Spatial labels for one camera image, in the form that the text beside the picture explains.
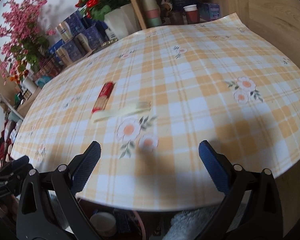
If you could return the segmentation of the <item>dark red trash bin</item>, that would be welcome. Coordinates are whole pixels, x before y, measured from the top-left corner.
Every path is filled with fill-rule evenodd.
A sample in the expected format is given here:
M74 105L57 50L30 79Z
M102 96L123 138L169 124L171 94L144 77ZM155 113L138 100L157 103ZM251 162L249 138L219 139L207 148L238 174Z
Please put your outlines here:
M79 198L85 215L106 212L116 219L116 233L109 239L162 239L164 236L164 212L132 211L105 206Z

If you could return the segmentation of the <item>cream plastic fork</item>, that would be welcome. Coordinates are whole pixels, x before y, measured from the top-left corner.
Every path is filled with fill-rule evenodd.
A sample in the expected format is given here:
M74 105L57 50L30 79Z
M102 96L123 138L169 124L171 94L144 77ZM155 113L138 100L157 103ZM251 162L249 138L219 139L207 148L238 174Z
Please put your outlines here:
M92 122L98 122L102 120L106 120L112 117L123 117L134 115L142 112L147 112L151 110L151 102L150 101L139 101L135 103L131 103L121 109L109 109L96 111L91 116Z

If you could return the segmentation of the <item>paper cup in bin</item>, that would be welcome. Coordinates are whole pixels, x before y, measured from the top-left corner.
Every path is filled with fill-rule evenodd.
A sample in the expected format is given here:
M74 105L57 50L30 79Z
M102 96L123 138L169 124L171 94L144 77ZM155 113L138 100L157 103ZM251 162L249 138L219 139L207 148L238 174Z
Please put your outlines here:
M111 213L98 212L91 216L90 222L103 237L112 237L116 233L116 219Z

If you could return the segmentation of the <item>red snack stick packet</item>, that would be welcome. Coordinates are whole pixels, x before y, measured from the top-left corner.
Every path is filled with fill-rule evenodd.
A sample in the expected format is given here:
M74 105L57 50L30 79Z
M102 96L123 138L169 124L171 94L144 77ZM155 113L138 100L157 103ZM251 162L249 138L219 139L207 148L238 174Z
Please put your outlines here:
M113 83L113 82L106 82L103 85L103 87L97 97L97 100L93 106L93 109L91 110L92 113L95 113L98 111L103 111L105 109L108 99L114 89L114 86L115 86L115 83Z

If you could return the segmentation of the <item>yellow plaid floral tablecloth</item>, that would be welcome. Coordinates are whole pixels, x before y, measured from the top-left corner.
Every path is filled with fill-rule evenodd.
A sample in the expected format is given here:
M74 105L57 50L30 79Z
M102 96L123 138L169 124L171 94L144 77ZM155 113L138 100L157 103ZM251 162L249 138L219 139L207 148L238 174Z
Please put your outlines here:
M92 122L104 110L151 110ZM33 102L12 157L45 172L91 142L101 159L81 197L132 210L183 210L222 200L198 154L201 141L246 170L278 177L300 159L300 69L231 14L139 31L62 72Z

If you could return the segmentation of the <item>orange flowers in white vase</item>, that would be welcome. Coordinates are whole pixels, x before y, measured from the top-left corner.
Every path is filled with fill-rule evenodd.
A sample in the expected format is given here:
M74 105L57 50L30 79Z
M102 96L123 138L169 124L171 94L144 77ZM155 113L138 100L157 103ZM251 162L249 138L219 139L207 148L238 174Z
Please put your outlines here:
M25 69L22 73L13 72L9 79L16 84L20 85L22 88L27 89L31 94L34 94L38 89L32 78L33 71L30 69Z

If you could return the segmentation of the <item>blue gold gift box lower-left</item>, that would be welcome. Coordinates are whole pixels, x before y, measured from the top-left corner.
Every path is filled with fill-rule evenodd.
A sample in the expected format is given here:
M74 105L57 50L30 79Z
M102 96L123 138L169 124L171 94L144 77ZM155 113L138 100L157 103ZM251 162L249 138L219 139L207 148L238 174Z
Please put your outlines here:
M56 50L56 54L66 65L70 65L86 55L85 49L81 46L76 38L73 38Z

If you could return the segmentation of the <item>blue gold gift box lower-right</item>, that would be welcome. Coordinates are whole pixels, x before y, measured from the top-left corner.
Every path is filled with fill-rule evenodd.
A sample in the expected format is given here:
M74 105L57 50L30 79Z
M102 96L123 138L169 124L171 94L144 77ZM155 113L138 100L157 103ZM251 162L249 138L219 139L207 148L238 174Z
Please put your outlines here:
M106 41L95 26L91 26L79 33L76 39L86 52L100 48Z

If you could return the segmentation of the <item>pink blossom plant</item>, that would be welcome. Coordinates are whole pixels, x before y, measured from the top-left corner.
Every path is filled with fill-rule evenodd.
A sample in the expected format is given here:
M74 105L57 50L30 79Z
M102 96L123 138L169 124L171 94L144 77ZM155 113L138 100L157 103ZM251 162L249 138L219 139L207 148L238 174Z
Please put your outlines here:
M4 20L0 24L0 38L6 37L1 47L4 56L0 64L0 73L5 81L16 84L24 81L30 71L38 72L48 61L49 40L54 30L43 31L39 26L41 9L47 0L7 0L3 6L9 11L2 13Z

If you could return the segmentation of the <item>white faceted vase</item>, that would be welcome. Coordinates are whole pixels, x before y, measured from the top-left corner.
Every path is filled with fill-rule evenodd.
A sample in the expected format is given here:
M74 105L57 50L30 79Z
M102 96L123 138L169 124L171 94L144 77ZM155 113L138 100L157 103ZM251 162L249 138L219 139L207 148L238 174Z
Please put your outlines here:
M104 22L118 40L141 30L138 18L131 3L105 14Z

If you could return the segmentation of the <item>red paper cup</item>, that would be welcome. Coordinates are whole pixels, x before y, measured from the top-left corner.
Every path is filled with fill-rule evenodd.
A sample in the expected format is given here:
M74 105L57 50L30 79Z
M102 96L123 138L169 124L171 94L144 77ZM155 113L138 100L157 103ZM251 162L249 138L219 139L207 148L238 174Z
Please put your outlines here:
M199 11L195 4L183 7L188 24L197 24L200 22Z

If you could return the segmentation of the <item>stacked pastel cups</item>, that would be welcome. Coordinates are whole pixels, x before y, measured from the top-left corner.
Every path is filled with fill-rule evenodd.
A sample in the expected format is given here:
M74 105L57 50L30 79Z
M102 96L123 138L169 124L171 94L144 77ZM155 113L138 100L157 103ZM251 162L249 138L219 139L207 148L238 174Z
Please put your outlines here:
M162 21L160 17L160 8L156 0L141 0L141 1L142 1L143 10L146 14L146 20L148 26L152 28L152 27L158 27L162 25Z

